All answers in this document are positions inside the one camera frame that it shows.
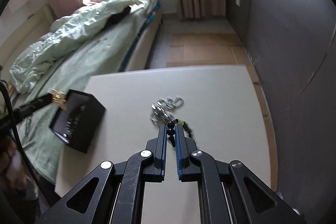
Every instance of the blue gripper pad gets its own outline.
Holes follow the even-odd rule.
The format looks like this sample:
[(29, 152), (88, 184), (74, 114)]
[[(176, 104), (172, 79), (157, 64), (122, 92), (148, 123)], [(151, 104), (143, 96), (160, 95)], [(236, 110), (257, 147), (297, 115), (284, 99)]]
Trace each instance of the blue gripper pad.
[(182, 179), (182, 153), (181, 153), (181, 144), (179, 138), (179, 129), (175, 126), (175, 151), (176, 151), (176, 165), (177, 165), (177, 175), (178, 179)]
[(163, 148), (162, 148), (162, 155), (161, 155), (161, 179), (165, 180), (165, 173), (166, 173), (166, 155), (167, 155), (167, 134), (166, 128), (163, 137)]

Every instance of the gold hair clip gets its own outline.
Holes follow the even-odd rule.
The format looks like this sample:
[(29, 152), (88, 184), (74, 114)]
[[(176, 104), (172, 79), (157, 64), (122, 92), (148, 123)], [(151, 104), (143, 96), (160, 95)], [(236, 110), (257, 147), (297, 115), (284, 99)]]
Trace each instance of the gold hair clip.
[(63, 92), (58, 92), (55, 89), (51, 90), (52, 101), (58, 105), (61, 109), (67, 110), (67, 101), (65, 100), (65, 94)]

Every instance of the silver screw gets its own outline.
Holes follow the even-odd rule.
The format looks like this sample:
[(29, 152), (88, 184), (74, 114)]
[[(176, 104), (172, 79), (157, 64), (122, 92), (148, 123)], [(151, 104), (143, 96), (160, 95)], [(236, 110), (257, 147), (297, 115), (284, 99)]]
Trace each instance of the silver screw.
[(201, 150), (194, 150), (191, 152), (191, 155), (193, 155), (194, 157), (200, 157), (202, 156), (202, 151)]
[(103, 169), (109, 169), (111, 166), (112, 166), (112, 162), (110, 162), (110, 161), (103, 161), (100, 164), (100, 167), (103, 168)]
[(141, 151), (141, 156), (144, 157), (144, 158), (147, 158), (149, 157), (150, 155), (152, 154), (152, 152), (150, 152), (149, 150), (144, 150), (144, 151)]
[(243, 164), (239, 161), (239, 160), (233, 160), (231, 165), (234, 167), (234, 168), (240, 168), (243, 166)]

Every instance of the silver chain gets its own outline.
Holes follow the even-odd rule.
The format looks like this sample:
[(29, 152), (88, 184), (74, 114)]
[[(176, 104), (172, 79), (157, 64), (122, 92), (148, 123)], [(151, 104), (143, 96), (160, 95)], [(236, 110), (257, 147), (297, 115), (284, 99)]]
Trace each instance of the silver chain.
[(166, 99), (160, 98), (156, 103), (152, 104), (152, 113), (150, 118), (152, 122), (158, 126), (166, 124), (167, 122), (174, 120), (174, 115), (167, 111), (183, 105), (184, 100), (181, 96), (177, 95), (174, 99), (167, 97)]

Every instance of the headboard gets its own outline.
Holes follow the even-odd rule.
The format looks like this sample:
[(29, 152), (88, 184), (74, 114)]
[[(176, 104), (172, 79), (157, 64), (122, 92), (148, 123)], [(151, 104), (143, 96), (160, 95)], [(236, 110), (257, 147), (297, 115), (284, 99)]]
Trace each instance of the headboard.
[(0, 65), (3, 66), (1, 79), (9, 80), (9, 69), (15, 59), (41, 36), (49, 32), (54, 22), (51, 10), (44, 5), (34, 15), (18, 27), (0, 46)]

